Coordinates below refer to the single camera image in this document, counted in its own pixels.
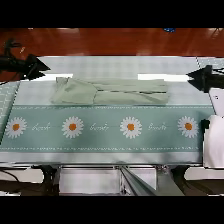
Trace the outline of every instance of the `white daisy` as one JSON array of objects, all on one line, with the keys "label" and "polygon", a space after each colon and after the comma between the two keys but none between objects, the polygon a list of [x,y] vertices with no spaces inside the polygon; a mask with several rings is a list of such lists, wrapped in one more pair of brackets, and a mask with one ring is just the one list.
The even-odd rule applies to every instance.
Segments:
[{"label": "white daisy", "polygon": [[5,133],[9,138],[17,138],[26,130],[26,121],[22,117],[14,117],[8,122]]},{"label": "white daisy", "polygon": [[141,134],[142,125],[138,119],[134,117],[126,117],[123,119],[120,125],[120,131],[123,131],[123,135],[126,135],[126,138],[135,138]]},{"label": "white daisy", "polygon": [[188,138],[194,138],[198,134],[198,124],[194,118],[182,117],[178,121],[178,130],[182,131],[182,135]]},{"label": "white daisy", "polygon": [[64,131],[63,135],[66,135],[66,138],[75,138],[82,134],[83,130],[83,121],[78,117],[69,117],[63,122],[62,131]]}]

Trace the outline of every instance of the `green folded garment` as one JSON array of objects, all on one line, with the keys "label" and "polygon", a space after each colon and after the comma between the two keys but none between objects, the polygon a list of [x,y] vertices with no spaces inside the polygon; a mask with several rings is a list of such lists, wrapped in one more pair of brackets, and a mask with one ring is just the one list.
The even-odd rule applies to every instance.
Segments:
[{"label": "green folded garment", "polygon": [[166,104],[164,80],[57,78],[52,102],[74,104]]}]

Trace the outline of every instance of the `wooden floor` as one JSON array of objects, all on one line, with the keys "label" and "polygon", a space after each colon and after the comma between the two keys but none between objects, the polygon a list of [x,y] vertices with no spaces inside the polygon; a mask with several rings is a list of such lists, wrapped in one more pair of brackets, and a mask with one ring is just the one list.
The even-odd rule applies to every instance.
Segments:
[{"label": "wooden floor", "polygon": [[17,57],[65,55],[160,55],[224,57],[223,28],[14,28],[0,29],[0,44],[13,37]]}]

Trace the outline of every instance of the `folded cloth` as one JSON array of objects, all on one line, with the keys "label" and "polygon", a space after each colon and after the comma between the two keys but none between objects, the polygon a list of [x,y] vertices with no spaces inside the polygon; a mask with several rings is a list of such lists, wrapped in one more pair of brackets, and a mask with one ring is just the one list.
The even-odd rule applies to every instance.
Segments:
[{"label": "folded cloth", "polygon": [[209,121],[209,129],[204,134],[203,165],[224,168],[224,118],[212,115]]},{"label": "folded cloth", "polygon": [[164,80],[57,78],[53,103],[74,104],[165,104]]}]

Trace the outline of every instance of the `flower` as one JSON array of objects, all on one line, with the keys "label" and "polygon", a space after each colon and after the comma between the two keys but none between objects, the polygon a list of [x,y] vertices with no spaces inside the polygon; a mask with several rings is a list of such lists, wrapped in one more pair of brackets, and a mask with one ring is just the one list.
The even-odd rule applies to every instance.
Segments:
[{"label": "flower", "polygon": [[188,138],[194,138],[198,134],[198,124],[194,118],[182,117],[178,121],[178,130],[182,131],[182,135]]},{"label": "flower", "polygon": [[63,135],[66,135],[66,138],[75,138],[82,134],[83,130],[83,121],[78,117],[69,117],[63,122],[62,131],[64,131]]},{"label": "flower", "polygon": [[120,131],[123,131],[123,135],[125,135],[126,138],[130,139],[139,136],[142,130],[140,121],[138,119],[135,119],[134,117],[126,117],[125,119],[123,119],[120,127]]},{"label": "flower", "polygon": [[14,117],[11,121],[8,122],[5,132],[8,138],[17,138],[23,131],[26,130],[26,121],[22,117]]}]

